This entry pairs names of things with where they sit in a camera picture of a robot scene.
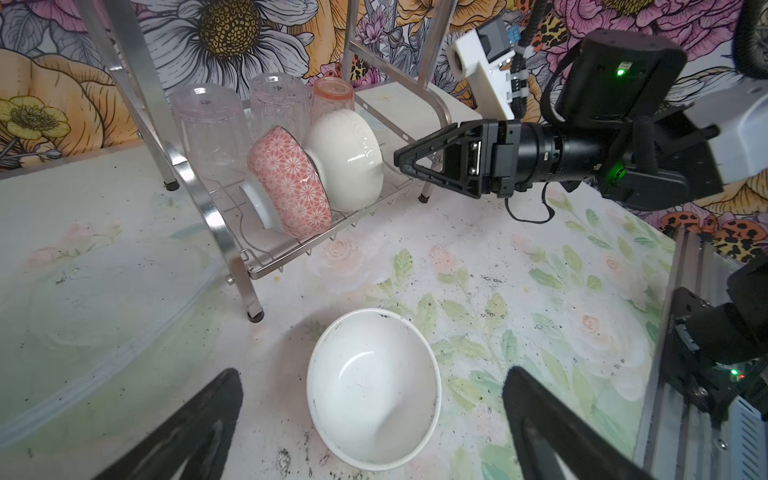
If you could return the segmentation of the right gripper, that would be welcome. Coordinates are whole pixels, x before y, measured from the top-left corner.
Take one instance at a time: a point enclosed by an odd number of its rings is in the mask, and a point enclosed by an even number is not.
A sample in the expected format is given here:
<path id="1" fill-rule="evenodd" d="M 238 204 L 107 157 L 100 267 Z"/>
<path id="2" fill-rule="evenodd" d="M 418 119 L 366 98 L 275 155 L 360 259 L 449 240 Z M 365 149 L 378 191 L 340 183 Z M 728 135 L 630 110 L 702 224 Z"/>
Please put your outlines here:
<path id="1" fill-rule="evenodd" d="M 521 133 L 518 120 L 453 123 L 397 150 L 394 165 L 407 176 L 470 198 L 509 198 L 515 191 Z M 441 171 L 417 163 L 459 144 L 461 154 L 445 153 Z"/>

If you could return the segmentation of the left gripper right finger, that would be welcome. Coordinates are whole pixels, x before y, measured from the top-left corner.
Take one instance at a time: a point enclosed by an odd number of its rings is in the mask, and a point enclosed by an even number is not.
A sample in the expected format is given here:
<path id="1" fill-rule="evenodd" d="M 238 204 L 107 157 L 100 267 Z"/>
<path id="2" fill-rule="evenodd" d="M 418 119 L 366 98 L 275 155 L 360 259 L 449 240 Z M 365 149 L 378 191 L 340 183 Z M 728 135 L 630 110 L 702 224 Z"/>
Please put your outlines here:
<path id="1" fill-rule="evenodd" d="M 649 479 L 525 369 L 514 366 L 502 399 L 525 479 Z"/>

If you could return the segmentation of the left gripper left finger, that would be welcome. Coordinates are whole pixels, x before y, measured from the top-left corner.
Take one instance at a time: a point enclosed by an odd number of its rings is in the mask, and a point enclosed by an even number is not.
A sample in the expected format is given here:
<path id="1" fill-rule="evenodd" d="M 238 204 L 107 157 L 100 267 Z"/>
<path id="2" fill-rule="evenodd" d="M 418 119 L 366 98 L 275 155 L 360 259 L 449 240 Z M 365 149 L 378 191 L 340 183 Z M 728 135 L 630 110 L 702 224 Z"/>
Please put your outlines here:
<path id="1" fill-rule="evenodd" d="M 99 479 L 219 479 L 243 402 L 239 372 L 223 370 Z"/>

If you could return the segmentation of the cream white bowl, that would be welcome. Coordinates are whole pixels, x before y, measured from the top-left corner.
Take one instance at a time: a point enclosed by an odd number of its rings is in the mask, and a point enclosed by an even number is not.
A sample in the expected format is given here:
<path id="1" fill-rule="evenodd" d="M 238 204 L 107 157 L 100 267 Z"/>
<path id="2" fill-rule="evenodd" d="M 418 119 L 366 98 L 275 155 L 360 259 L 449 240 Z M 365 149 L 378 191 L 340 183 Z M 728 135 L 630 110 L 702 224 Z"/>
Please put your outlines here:
<path id="1" fill-rule="evenodd" d="M 333 210 L 351 213 L 375 203 L 383 188 L 379 142 L 356 112 L 341 109 L 321 117 L 303 149 L 313 161 Z"/>

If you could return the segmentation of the pink patterned bowl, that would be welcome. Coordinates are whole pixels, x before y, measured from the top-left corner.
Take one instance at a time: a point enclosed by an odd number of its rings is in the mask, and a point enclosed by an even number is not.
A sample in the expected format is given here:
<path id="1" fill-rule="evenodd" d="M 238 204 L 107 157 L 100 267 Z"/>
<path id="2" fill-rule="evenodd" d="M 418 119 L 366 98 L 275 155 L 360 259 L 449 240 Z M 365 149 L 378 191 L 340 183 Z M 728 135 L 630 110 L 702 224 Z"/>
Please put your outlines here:
<path id="1" fill-rule="evenodd" d="M 285 128 L 276 126 L 250 148 L 243 192 L 266 229 L 302 239 L 332 225 L 313 162 Z"/>

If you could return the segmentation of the orange bowl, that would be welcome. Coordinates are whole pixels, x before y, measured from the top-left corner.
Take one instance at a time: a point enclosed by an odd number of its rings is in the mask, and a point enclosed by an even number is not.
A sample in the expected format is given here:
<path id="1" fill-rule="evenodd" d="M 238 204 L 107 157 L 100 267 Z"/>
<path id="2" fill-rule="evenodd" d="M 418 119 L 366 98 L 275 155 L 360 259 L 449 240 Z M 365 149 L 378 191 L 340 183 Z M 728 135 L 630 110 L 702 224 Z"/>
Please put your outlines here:
<path id="1" fill-rule="evenodd" d="M 442 403 L 436 357 L 411 321 L 379 308 L 349 312 L 309 360 L 310 418 L 326 447 L 364 471 L 401 467 L 426 446 Z"/>

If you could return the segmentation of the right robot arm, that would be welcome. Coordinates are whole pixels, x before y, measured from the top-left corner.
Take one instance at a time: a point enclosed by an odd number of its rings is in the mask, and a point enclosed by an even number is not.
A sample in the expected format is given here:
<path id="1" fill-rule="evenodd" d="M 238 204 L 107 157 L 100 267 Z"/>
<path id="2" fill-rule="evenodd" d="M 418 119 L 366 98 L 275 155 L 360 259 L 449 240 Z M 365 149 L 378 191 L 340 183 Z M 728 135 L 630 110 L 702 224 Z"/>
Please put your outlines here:
<path id="1" fill-rule="evenodd" d="M 481 116 L 396 151 L 403 174 L 471 198 L 594 182 L 605 198 L 653 211 L 715 195 L 766 169 L 765 2 L 745 1 L 739 11 L 732 55 L 744 83 L 665 107 L 686 64 L 684 49 L 659 35 L 596 29 L 559 62 L 554 78 L 563 88 L 543 89 L 543 120 L 531 123 L 513 104 L 523 96 L 525 59 L 544 12 L 543 2 L 533 3 L 518 42 L 494 18 L 452 45 L 453 71 L 485 78 L 474 91 Z"/>

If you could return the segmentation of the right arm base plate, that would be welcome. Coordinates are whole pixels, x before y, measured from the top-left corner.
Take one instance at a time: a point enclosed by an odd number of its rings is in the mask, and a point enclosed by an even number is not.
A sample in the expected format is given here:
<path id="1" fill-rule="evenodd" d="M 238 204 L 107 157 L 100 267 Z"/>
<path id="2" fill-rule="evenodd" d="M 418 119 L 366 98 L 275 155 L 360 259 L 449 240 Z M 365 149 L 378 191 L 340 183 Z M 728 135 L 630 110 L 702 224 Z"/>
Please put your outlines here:
<path id="1" fill-rule="evenodd" d="M 735 290 L 712 306 L 679 287 L 671 299 L 661 377 L 718 426 L 767 367 L 767 291 Z"/>

